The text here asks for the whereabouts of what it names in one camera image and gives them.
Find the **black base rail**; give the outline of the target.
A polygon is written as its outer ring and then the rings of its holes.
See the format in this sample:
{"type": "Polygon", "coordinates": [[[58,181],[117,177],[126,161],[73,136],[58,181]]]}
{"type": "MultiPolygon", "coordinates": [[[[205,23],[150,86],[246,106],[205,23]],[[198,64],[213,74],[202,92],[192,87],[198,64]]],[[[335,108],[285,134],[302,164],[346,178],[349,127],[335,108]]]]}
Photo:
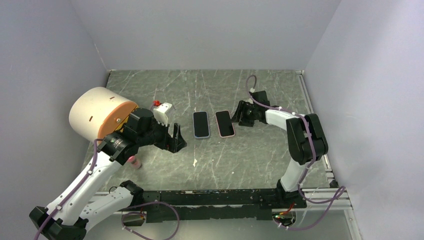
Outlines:
{"type": "Polygon", "coordinates": [[[180,219],[244,219],[268,221],[286,210],[305,209],[297,192],[278,188],[145,191],[125,211],[139,211],[147,223],[180,219]]]}

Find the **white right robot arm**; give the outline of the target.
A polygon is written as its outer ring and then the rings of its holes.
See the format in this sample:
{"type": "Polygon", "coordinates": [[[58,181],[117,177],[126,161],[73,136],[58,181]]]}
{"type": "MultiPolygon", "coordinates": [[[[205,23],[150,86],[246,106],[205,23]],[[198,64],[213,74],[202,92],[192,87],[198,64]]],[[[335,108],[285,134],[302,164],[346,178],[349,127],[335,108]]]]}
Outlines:
{"type": "Polygon", "coordinates": [[[309,164],[328,152],[327,140],[316,114],[299,115],[271,106],[264,90],[250,91],[249,95],[251,101],[239,101],[231,121],[244,127],[252,127],[255,121],[259,121],[286,132],[291,159],[279,180],[282,189],[274,195],[276,204],[286,208],[294,201],[293,192],[299,189],[309,164]]]}

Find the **pink capped small bottle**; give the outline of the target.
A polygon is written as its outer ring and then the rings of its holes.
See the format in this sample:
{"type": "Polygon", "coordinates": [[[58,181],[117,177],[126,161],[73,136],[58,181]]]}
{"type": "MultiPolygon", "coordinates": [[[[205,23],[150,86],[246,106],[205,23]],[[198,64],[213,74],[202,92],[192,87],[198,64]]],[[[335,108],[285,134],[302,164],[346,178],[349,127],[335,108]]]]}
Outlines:
{"type": "Polygon", "coordinates": [[[135,155],[129,157],[127,162],[130,163],[130,165],[135,169],[139,169],[142,166],[142,163],[137,159],[135,155]]]}

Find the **aluminium frame rail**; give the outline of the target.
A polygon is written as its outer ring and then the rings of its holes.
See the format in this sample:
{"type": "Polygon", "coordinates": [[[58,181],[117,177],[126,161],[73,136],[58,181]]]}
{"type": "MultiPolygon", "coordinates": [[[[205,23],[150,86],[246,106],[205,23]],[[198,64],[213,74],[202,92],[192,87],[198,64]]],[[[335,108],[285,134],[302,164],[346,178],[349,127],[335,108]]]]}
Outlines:
{"type": "MultiPolygon", "coordinates": [[[[312,203],[309,201],[306,201],[307,207],[306,210],[311,211],[324,211],[329,206],[330,202],[325,202],[326,200],[331,200],[335,194],[336,194],[337,188],[304,188],[303,192],[304,195],[314,201],[314,202],[321,202],[321,203],[312,203]]],[[[346,190],[343,192],[340,192],[340,196],[333,200],[331,207],[329,210],[352,210],[353,206],[349,197],[349,194],[346,190]]]]}

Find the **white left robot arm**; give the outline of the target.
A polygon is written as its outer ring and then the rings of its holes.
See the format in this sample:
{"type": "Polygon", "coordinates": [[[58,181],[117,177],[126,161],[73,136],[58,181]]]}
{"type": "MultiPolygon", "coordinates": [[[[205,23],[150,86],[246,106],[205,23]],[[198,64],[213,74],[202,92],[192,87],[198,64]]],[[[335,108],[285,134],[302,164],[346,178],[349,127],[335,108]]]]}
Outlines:
{"type": "Polygon", "coordinates": [[[30,212],[29,218],[37,228],[35,239],[45,236],[49,240],[81,240],[114,212],[150,205],[144,190],[130,180],[102,199],[92,201],[92,197],[140,147],[153,145],[177,153],[187,146],[178,123],[169,134],[168,114],[173,109],[167,102],[151,109],[136,108],[121,127],[96,138],[92,159],[84,170],[54,201],[30,212]]]}

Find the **beige and orange cylinder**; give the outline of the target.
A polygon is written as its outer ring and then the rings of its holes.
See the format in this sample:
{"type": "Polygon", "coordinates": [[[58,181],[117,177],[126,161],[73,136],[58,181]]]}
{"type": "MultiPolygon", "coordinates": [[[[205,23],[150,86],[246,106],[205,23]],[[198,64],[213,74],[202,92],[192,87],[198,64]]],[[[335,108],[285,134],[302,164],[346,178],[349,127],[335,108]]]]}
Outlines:
{"type": "Polygon", "coordinates": [[[76,133],[93,142],[119,130],[138,107],[134,101],[105,87],[95,87],[76,100],[68,120],[76,133]]]}

